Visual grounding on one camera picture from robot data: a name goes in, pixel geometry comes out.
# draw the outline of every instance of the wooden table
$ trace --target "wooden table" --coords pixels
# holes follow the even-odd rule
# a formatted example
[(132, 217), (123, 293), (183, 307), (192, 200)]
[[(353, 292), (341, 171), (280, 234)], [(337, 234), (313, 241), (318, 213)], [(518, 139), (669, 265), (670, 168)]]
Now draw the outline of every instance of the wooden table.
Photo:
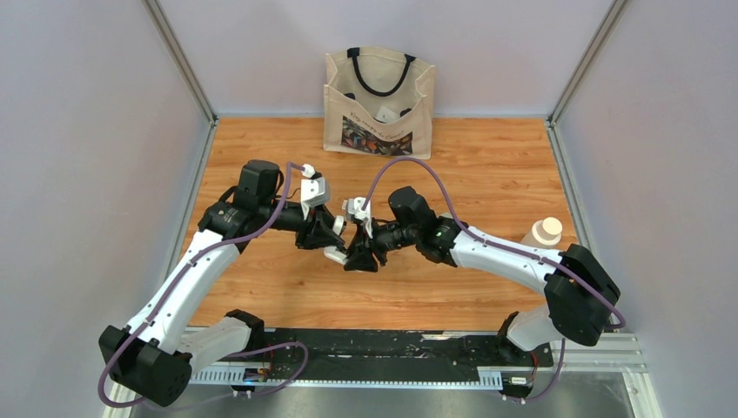
[[(365, 195), (388, 159), (323, 151), (322, 136), (321, 118), (222, 119), (184, 247), (205, 209), (238, 183), (249, 159), (284, 167), (292, 157), (295, 163), (314, 165), (330, 183), (328, 207), (334, 214), (342, 213), (344, 199)], [(428, 162), (443, 179), (459, 216), (472, 226), (520, 240), (534, 221), (554, 216), (564, 225), (560, 248), (576, 241), (541, 120), (435, 119)], [(379, 183), (372, 199), (374, 216), (391, 218), (386, 199), (404, 185), (425, 196), (436, 213), (446, 212), (433, 179), (418, 165), (400, 163)], [(344, 238), (352, 235), (349, 226)], [(268, 327), (497, 330), (511, 312), (544, 301), (510, 280), (433, 264), (414, 248), (388, 258), (379, 273), (347, 273), (320, 250), (295, 248), (293, 233), (269, 231), (226, 270), (191, 323), (211, 325), (239, 308)]]

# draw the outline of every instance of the bag strap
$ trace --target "bag strap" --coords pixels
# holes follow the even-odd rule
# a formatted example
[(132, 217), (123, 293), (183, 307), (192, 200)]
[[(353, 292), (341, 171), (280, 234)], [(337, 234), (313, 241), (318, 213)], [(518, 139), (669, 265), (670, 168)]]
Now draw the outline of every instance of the bag strap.
[(353, 71), (356, 73), (356, 78), (359, 80), (359, 83), (366, 91), (369, 91), (374, 96), (379, 96), (381, 98), (386, 98), (387, 96), (391, 96), (395, 91), (399, 89), (399, 87), (402, 85), (402, 83), (405, 81), (405, 77), (407, 76), (407, 71), (410, 70), (410, 63), (412, 61), (415, 61), (415, 57), (412, 55), (405, 54), (405, 69), (402, 71), (402, 77), (399, 78), (399, 81), (397, 84), (392, 88), (390, 91), (376, 91), (372, 87), (369, 87), (369, 85), (364, 81), (364, 78), (361, 77), (361, 71), (359, 70), (359, 53), (360, 50), (358, 47), (356, 48), (349, 48), (346, 50), (346, 55), (353, 61)]

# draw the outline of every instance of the white wall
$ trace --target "white wall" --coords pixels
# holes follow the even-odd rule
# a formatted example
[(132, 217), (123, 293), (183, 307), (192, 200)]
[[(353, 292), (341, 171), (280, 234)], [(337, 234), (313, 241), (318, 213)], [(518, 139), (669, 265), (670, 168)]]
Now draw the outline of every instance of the white wall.
[(219, 113), (322, 114), (325, 54), (438, 67), (437, 113), (548, 114), (611, 0), (162, 0)]
[(664, 416), (734, 416), (738, 3), (631, 2), (560, 125)]
[(99, 416), (97, 337), (162, 279), (205, 119), (138, 1), (2, 2), (0, 39), (0, 416)]

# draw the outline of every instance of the white bottle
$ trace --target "white bottle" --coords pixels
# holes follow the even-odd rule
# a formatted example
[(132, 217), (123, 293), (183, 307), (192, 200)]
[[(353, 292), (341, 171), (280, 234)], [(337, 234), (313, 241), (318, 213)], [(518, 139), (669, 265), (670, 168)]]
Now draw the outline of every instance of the white bottle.
[(548, 217), (533, 224), (531, 230), (520, 242), (525, 246), (538, 248), (554, 248), (561, 241), (561, 232), (564, 226), (556, 218)]

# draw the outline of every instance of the gray floor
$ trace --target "gray floor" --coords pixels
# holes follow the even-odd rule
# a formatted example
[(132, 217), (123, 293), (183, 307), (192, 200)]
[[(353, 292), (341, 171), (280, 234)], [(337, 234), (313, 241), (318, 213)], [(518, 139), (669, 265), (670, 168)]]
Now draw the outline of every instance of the gray floor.
[[(549, 376), (539, 375), (540, 390)], [(173, 406), (184, 406), (227, 393), (221, 386), (190, 386)], [(181, 417), (633, 417), (620, 374), (564, 374), (540, 402), (513, 405), (499, 396), (472, 390), (287, 388), (264, 398), (225, 399), (176, 414), (139, 407), (140, 418)]]

